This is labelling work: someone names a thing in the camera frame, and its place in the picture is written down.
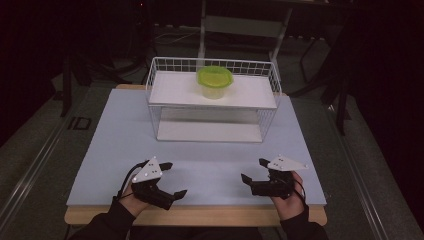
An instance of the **human hand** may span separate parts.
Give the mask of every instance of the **human hand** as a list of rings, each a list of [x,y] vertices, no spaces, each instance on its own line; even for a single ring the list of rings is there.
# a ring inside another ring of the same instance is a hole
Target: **human hand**
[[[122,193],[121,199],[119,199],[119,202],[134,216],[137,217],[140,215],[140,213],[146,209],[149,204],[141,201],[140,199],[136,198],[133,194],[132,188],[131,188],[131,180],[129,181],[127,188]]]
[[[293,178],[296,180],[294,188],[298,193],[302,193],[302,178],[296,172],[292,171],[292,173]],[[271,197],[271,200],[277,208],[278,216],[281,220],[287,220],[295,217],[301,214],[304,210],[303,199],[301,199],[296,193],[293,193],[286,200],[280,197]]]

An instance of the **white triangular bracket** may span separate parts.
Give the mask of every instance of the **white triangular bracket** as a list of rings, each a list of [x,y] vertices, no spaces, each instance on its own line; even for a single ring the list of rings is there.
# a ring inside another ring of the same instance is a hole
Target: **white triangular bracket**
[[[146,165],[132,179],[133,183],[144,182],[162,177],[162,170],[156,157],[151,158]]]
[[[282,172],[309,169],[307,164],[296,162],[281,154],[278,155],[278,157],[274,158],[274,160],[272,160],[270,163],[268,163],[268,168]]]

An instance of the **wooden table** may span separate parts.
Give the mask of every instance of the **wooden table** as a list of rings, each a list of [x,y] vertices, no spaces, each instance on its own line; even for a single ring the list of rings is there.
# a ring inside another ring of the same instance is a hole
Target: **wooden table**
[[[117,89],[144,90],[143,85],[121,84]],[[65,222],[70,225],[86,225],[109,206],[68,207]],[[321,225],[327,223],[323,206],[310,206],[309,220]],[[150,206],[135,220],[135,225],[151,226],[279,226],[280,219],[273,205],[262,206],[178,206],[169,211]]]

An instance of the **shelf upper tier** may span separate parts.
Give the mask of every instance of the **shelf upper tier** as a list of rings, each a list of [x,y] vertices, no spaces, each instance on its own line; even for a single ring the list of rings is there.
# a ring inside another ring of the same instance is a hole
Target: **shelf upper tier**
[[[277,108],[267,77],[233,75],[233,79],[224,97],[212,100],[202,95],[202,87],[197,83],[195,72],[157,71],[149,104]]]

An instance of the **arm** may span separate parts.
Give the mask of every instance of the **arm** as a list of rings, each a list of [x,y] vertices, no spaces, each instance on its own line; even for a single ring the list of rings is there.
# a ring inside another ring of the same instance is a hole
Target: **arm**
[[[293,177],[296,180],[295,190],[301,193],[302,179],[296,172],[293,172]],[[277,208],[281,227],[286,232],[289,240],[328,239],[327,233],[322,226],[308,221],[309,207],[300,195],[293,194],[286,200],[279,197],[271,197],[271,200]]]
[[[122,240],[125,239],[136,217],[149,204],[132,195],[130,185],[119,201],[114,201],[107,213],[93,218],[83,229],[76,232],[70,240]]]

